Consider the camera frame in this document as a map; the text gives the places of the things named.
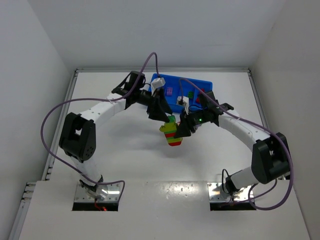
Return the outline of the multicolour lego brick stack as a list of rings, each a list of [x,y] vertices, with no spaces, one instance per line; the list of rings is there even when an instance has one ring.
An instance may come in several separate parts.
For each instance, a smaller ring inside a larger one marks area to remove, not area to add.
[[[182,137],[175,138],[177,128],[180,123],[176,122],[176,117],[174,115],[170,115],[168,118],[169,122],[165,122],[161,125],[159,131],[164,134],[169,146],[176,147],[181,145],[183,141]]]

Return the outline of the green lego brick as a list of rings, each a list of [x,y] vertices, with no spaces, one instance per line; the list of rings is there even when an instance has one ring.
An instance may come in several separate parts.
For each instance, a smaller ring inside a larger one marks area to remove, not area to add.
[[[188,92],[188,98],[189,99],[193,99],[194,98],[194,92],[193,91],[189,91]]]

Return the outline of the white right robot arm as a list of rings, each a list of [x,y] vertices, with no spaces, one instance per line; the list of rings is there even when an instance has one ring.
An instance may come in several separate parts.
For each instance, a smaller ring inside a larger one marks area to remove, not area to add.
[[[175,135],[178,138],[189,137],[200,125],[214,123],[230,132],[251,150],[251,165],[225,179],[224,187],[228,194],[237,193],[250,185],[267,184],[290,172],[288,157],[283,149],[288,143],[283,134],[272,136],[259,127],[241,121],[233,106],[228,103],[218,106],[213,92],[208,91],[207,95],[208,97],[199,95],[201,109],[181,111],[180,124]]]

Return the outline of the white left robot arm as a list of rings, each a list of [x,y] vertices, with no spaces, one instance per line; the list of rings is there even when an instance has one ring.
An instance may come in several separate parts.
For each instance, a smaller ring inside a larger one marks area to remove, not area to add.
[[[70,157],[80,171],[80,185],[95,199],[104,200],[109,184],[103,185],[93,157],[96,150],[97,130],[115,114],[138,103],[147,107],[149,119],[168,123],[173,113],[165,99],[165,79],[157,77],[150,84],[151,90],[144,89],[145,75],[131,71],[127,77],[107,96],[88,110],[70,112],[64,120],[59,147]]]

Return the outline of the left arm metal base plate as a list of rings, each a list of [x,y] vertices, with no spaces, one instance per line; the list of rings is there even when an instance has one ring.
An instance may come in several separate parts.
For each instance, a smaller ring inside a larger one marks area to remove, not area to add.
[[[75,189],[75,203],[116,203],[120,199],[121,185],[119,183],[98,185],[96,190],[89,190],[80,183]]]

